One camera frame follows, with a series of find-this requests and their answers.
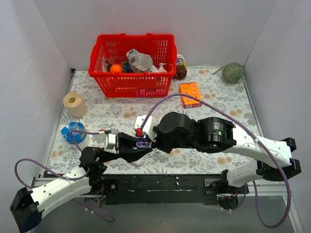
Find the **lavender earbud charging case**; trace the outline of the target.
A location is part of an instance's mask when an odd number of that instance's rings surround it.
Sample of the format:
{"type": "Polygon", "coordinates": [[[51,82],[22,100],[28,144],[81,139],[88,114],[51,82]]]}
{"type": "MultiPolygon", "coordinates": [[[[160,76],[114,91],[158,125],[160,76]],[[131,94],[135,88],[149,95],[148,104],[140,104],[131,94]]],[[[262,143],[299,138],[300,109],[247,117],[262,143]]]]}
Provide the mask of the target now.
{"type": "Polygon", "coordinates": [[[138,138],[136,141],[137,148],[150,148],[151,140],[149,138],[138,138]]]}

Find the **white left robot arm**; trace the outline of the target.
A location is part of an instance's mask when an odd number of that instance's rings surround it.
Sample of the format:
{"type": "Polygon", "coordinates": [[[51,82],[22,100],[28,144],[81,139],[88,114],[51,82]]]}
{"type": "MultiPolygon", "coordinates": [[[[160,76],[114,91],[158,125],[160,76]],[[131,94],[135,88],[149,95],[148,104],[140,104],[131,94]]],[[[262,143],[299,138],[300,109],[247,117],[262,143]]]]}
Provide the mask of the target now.
{"type": "Polygon", "coordinates": [[[11,213],[21,233],[35,228],[56,207],[83,194],[112,194],[118,185],[115,180],[105,180],[106,162],[122,158],[135,162],[152,152],[151,148],[125,148],[120,153],[111,153],[103,148],[83,149],[80,164],[72,171],[39,187],[20,189],[10,206],[11,213]]]}

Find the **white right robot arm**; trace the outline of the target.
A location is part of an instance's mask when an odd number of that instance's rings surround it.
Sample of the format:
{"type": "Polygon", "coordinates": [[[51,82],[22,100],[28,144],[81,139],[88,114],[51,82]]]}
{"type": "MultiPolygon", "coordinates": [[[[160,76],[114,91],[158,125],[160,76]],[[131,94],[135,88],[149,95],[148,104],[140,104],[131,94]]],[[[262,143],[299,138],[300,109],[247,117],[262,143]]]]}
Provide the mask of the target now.
{"type": "Polygon", "coordinates": [[[273,141],[264,137],[252,138],[242,127],[219,117],[194,120],[185,114],[171,112],[160,122],[139,116],[135,137],[118,133],[116,152],[131,163],[153,149],[170,153],[173,149],[195,149],[203,153],[228,152],[251,158],[240,167],[222,172],[222,178],[211,185],[226,193],[245,183],[263,178],[280,182],[301,173],[300,162],[292,158],[295,140],[273,141]]]}

